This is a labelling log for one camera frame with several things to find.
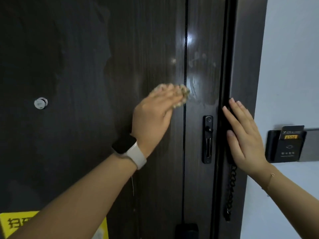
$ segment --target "white wall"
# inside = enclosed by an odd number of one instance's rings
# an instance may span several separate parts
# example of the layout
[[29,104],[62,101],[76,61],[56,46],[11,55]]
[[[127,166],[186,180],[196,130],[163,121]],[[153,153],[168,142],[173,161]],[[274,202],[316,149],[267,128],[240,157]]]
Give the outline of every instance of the white wall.
[[[319,127],[319,0],[268,0],[255,121],[266,140],[280,125]],[[319,161],[276,165],[319,199]],[[248,178],[241,239],[300,238]]]

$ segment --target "white watch strap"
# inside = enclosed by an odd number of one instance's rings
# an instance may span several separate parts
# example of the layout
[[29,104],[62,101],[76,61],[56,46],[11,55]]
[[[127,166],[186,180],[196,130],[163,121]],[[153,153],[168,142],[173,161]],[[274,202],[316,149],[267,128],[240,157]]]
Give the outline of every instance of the white watch strap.
[[138,147],[136,142],[126,153],[125,156],[130,157],[140,170],[146,164],[146,158]]

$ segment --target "door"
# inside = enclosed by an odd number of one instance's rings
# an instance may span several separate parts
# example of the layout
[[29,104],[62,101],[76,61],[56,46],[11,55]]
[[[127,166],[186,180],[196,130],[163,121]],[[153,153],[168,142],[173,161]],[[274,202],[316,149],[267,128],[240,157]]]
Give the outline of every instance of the door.
[[224,0],[1,2],[0,213],[42,209],[110,155],[154,87],[186,83],[186,107],[121,191],[108,231],[173,238],[194,222],[208,238],[215,163],[201,160],[202,118],[216,130]]

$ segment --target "yellow sign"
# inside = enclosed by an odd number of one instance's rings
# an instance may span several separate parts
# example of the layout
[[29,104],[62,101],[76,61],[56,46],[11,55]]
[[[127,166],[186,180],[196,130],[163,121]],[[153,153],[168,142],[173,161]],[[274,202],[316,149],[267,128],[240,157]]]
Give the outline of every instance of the yellow sign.
[[[8,238],[12,233],[23,226],[27,221],[34,217],[38,211],[1,213],[0,223],[4,238]],[[93,239],[108,239],[106,218],[102,221]]]
[[285,139],[297,139],[298,135],[285,135]]

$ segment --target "bracelet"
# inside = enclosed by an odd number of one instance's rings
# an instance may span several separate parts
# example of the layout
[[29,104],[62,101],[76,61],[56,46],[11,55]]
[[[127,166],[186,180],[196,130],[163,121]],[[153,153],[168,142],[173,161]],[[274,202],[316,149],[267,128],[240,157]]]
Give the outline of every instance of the bracelet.
[[270,184],[270,182],[271,182],[271,178],[274,177],[274,176],[275,176],[275,174],[271,173],[271,174],[270,174],[270,177],[269,177],[269,181],[268,181],[267,186],[266,186],[266,189],[262,188],[262,189],[265,190],[266,192],[268,191],[268,187],[269,187],[269,184]]

